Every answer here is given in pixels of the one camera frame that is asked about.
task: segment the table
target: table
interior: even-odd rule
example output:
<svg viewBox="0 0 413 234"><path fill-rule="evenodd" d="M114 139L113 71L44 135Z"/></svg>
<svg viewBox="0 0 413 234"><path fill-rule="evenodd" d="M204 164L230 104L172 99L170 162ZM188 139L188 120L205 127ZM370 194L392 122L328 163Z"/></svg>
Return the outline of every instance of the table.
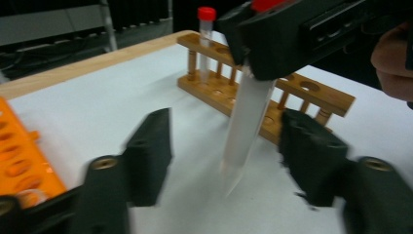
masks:
<svg viewBox="0 0 413 234"><path fill-rule="evenodd" d="M294 195L299 189L280 165L277 147L261 137L242 181L223 196L219 164L229 119L176 87L187 50L174 41L185 33L1 85L0 95L28 130L41 133L39 145L68 188L82 183L93 158L123 152L148 113L171 108L174 158L159 205L131 209L137 233L343 233L342 201L336 209L309 209ZM350 158L388 160L412 185L413 111L405 102L311 66L298 72L357 98L345 118L333 116L327 124L349 144Z"/></svg>

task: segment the test tube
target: test tube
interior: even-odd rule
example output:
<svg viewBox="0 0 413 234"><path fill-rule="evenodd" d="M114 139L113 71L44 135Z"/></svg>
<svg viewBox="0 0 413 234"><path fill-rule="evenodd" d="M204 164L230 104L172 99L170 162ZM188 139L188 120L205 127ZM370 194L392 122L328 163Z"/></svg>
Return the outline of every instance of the test tube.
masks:
<svg viewBox="0 0 413 234"><path fill-rule="evenodd" d="M210 46L212 37L213 21L216 18L215 9L211 7L198 8L198 19L200 20L200 44L204 47ZM200 54L200 76L203 84L207 83L209 77L209 58Z"/></svg>

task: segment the human hand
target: human hand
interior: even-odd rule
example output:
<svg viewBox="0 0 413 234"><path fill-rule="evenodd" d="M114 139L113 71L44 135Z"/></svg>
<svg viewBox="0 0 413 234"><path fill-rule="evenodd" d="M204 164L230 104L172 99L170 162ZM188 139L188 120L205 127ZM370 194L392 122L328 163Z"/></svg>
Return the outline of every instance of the human hand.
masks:
<svg viewBox="0 0 413 234"><path fill-rule="evenodd" d="M383 92L390 97L413 101L413 71L405 68L407 22L385 33L371 56Z"/></svg>

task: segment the red part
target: red part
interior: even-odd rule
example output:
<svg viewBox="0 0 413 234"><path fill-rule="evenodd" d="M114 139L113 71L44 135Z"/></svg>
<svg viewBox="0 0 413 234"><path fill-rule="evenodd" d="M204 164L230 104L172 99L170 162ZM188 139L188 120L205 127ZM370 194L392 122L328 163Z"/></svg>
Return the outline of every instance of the red part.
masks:
<svg viewBox="0 0 413 234"><path fill-rule="evenodd" d="M198 8L198 19L205 21L214 21L216 19L216 11L211 7Z"/></svg>
<svg viewBox="0 0 413 234"><path fill-rule="evenodd" d="M251 8L256 12L262 13L272 9L282 2L285 2L285 0L254 0L252 1Z"/></svg>

